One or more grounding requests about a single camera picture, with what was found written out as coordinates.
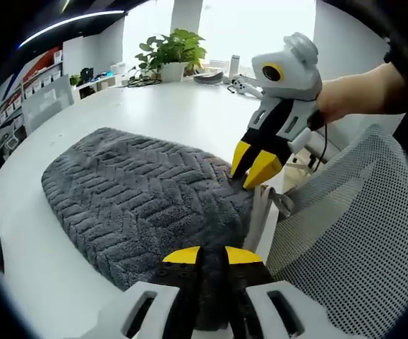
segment yellow lens ring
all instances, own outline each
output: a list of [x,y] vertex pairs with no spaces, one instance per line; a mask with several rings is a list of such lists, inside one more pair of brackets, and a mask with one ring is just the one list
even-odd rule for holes
[[[269,77],[267,74],[265,74],[265,70],[264,70],[265,67],[271,67],[272,69],[276,70],[279,73],[280,78],[277,79],[277,80],[273,80],[271,77]],[[265,77],[270,81],[280,82],[280,81],[284,80],[284,71],[282,70],[282,67],[277,65],[277,64],[274,64],[272,62],[265,62],[263,64],[263,73],[264,73]]]

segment potted plant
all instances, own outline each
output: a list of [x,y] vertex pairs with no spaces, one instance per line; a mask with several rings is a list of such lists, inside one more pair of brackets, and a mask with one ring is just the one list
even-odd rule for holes
[[75,90],[77,85],[80,83],[80,76],[73,74],[70,78],[69,78],[69,83],[72,86],[72,89]]
[[147,54],[140,53],[135,58],[141,61],[139,67],[145,74],[152,72],[155,77],[160,72],[164,82],[181,81],[184,69],[192,72],[195,66],[201,67],[200,59],[206,54],[201,40],[204,39],[199,35],[177,28],[169,36],[149,37],[140,44]]

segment gray towel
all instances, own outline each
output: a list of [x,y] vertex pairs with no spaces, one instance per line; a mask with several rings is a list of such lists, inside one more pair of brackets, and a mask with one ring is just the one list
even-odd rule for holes
[[253,193],[229,172],[202,150],[104,128],[53,161],[42,187],[77,249],[126,290],[177,249],[243,245]]

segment black cable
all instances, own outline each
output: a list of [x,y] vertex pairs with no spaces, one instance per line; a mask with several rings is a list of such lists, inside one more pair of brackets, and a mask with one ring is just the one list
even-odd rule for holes
[[316,169],[314,170],[314,172],[317,172],[318,166],[320,166],[320,163],[322,162],[323,156],[325,155],[327,146],[328,146],[328,125],[325,124],[325,147],[323,148],[322,155],[318,159],[317,166],[316,166]]

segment camera lens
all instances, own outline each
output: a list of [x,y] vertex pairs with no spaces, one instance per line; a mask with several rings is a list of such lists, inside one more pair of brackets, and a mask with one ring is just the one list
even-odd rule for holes
[[263,75],[271,81],[279,81],[281,80],[281,74],[271,66],[264,66],[262,69]]

